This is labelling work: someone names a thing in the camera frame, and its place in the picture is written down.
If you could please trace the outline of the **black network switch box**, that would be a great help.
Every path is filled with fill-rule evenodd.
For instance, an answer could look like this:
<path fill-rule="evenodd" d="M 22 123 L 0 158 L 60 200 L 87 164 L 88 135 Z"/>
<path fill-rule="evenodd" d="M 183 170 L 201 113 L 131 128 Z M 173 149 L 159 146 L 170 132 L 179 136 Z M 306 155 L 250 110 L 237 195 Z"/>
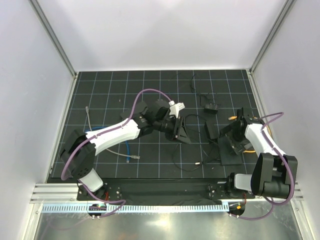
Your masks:
<path fill-rule="evenodd" d="M 127 109 L 120 114 L 120 117 L 123 122 L 126 122 L 129 119 L 131 112 L 132 112 L 132 109 Z M 135 123 L 137 123 L 140 119 L 140 116 L 141 116 L 141 113 L 137 109 L 135 109 L 132 116 L 131 116 L 131 120 L 133 120 Z"/>

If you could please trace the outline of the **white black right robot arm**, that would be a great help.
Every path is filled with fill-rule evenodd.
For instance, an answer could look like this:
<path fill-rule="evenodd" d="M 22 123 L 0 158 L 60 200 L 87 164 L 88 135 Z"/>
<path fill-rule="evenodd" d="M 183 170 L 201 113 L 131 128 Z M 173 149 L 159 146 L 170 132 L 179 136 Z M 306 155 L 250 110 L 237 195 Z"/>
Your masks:
<path fill-rule="evenodd" d="M 251 174 L 232 172 L 228 176 L 225 192 L 230 198 L 243 192 L 269 202 L 274 198 L 287 202 L 293 197 L 298 160 L 278 147 L 262 118 L 250 115 L 244 108 L 237 109 L 235 120 L 219 131 L 218 144 L 223 165 L 248 150 L 257 155 Z"/>

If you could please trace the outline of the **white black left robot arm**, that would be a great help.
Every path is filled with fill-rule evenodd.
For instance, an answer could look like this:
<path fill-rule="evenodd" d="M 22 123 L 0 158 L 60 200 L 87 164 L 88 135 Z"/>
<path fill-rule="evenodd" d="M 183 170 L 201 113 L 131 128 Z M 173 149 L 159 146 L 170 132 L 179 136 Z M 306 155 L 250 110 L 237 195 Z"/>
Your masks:
<path fill-rule="evenodd" d="M 158 99 L 152 104 L 144 101 L 131 110 L 122 113 L 122 121 L 102 129 L 83 132 L 73 130 L 66 138 L 59 157 L 65 166 L 61 179 L 74 178 L 83 183 L 94 200 L 101 200 L 106 194 L 104 183 L 94 169 L 94 159 L 101 152 L 129 140 L 151 134 L 164 133 L 169 141 L 190 144 L 185 119 L 180 111 L 184 103 Z"/>

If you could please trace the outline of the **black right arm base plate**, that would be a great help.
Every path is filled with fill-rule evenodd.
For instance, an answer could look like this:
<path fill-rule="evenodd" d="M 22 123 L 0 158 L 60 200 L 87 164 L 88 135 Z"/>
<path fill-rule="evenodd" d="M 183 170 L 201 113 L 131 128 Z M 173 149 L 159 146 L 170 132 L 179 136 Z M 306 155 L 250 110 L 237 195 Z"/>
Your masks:
<path fill-rule="evenodd" d="M 208 196 L 212 200 L 242 199 L 251 200 L 255 196 L 246 190 L 240 190 L 229 186 L 226 182 L 210 183 L 207 185 Z"/>

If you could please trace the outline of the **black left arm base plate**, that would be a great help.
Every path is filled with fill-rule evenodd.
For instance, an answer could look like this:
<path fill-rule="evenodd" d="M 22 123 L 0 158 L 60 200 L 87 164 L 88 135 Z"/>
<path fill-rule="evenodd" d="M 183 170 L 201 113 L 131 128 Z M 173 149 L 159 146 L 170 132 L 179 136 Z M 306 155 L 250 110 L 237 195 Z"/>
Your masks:
<path fill-rule="evenodd" d="M 105 184 L 97 191 L 93 192 L 93 195 L 95 195 L 97 198 L 104 200 L 104 201 L 117 201 L 122 199 L 122 193 L 121 188 L 111 187 Z M 76 199 L 78 201 L 94 201 L 95 198 L 93 198 L 88 191 L 85 189 L 85 187 L 81 184 L 78 186 L 78 192 Z"/>

